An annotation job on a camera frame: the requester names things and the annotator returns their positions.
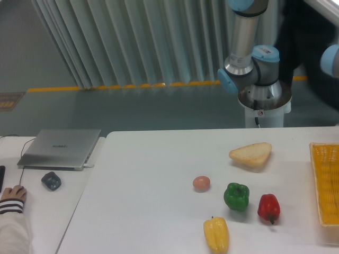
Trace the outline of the person's hand on mouse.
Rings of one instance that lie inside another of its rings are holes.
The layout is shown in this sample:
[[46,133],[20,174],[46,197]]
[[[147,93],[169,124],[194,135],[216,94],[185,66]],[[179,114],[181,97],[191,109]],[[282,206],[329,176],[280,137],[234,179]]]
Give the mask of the person's hand on mouse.
[[16,185],[13,188],[5,188],[2,196],[1,201],[8,200],[8,199],[18,199],[23,203],[26,201],[27,190],[21,185]]

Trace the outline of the white striped sleeve forearm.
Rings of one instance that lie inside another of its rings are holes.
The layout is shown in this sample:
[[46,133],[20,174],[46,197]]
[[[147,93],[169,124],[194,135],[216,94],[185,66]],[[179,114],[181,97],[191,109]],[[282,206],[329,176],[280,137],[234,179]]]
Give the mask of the white striped sleeve forearm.
[[29,230],[23,214],[24,202],[9,198],[1,201],[1,253],[29,253]]

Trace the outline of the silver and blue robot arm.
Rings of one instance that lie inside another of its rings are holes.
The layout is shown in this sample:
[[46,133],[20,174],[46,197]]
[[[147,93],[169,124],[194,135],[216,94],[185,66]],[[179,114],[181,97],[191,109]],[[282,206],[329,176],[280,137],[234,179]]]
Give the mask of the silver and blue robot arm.
[[303,65],[311,90],[338,106],[338,6],[330,1],[285,1],[278,37],[267,53],[254,41],[268,1],[228,1],[235,13],[230,54],[218,77],[224,89],[238,93],[248,85],[291,87],[294,70]]

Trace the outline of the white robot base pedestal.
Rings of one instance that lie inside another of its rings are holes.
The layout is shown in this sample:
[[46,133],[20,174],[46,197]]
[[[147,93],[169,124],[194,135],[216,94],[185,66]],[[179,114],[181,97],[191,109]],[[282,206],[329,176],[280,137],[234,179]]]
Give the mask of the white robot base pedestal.
[[277,81],[270,86],[250,85],[238,93],[247,128],[282,128],[291,112],[291,87]]

